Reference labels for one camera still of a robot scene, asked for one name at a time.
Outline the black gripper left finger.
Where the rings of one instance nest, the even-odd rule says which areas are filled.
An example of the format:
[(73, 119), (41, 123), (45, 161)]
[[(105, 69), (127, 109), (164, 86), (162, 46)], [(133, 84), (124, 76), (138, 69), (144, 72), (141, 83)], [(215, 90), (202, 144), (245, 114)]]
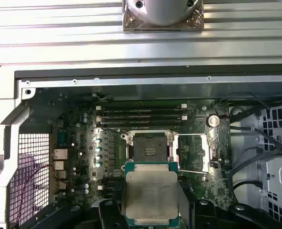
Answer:
[(90, 209), (77, 204), (50, 204), (20, 229), (122, 229), (124, 216), (112, 199), (96, 201)]

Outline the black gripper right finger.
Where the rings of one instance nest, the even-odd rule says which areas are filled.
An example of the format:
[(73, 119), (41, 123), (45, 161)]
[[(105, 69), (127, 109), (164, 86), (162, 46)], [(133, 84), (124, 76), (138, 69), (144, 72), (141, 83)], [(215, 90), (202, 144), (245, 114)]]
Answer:
[(197, 199), (189, 189), (179, 190), (179, 212), (187, 229), (282, 229), (282, 223), (245, 204), (228, 210), (206, 199)]

